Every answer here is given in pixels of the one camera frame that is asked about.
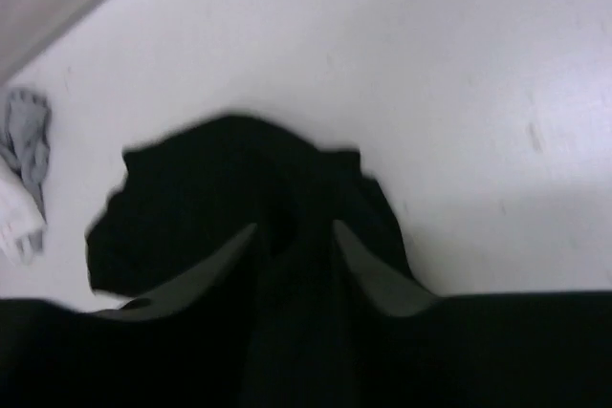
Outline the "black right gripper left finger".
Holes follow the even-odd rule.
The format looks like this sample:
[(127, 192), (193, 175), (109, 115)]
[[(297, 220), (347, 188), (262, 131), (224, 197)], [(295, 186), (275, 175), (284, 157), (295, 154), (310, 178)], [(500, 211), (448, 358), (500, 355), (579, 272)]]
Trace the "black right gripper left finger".
[(257, 229), (249, 224), (208, 258), (133, 299), (121, 309), (102, 310), (92, 316), (116, 322), (146, 322), (175, 315), (195, 304), (210, 289), (221, 284), (238, 264)]

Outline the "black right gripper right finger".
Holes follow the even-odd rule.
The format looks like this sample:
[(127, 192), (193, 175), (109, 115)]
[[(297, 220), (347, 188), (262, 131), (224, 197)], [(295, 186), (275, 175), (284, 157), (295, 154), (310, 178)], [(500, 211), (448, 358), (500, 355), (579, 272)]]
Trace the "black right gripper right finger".
[(372, 306), (389, 317), (408, 318), (440, 298), (376, 257), (343, 221), (334, 221), (342, 258)]

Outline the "black tank top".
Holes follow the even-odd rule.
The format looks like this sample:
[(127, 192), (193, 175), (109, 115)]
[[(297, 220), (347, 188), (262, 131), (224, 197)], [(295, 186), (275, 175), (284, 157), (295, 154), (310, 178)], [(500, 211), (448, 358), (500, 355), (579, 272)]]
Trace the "black tank top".
[(123, 158), (124, 186), (86, 237), (93, 290), (128, 304), (256, 224), (251, 243), (221, 284), (161, 320), (3, 301), (3, 406), (610, 405), (607, 292), (432, 293), (408, 318), (372, 306), (334, 221), (423, 286), (358, 151), (227, 115)]

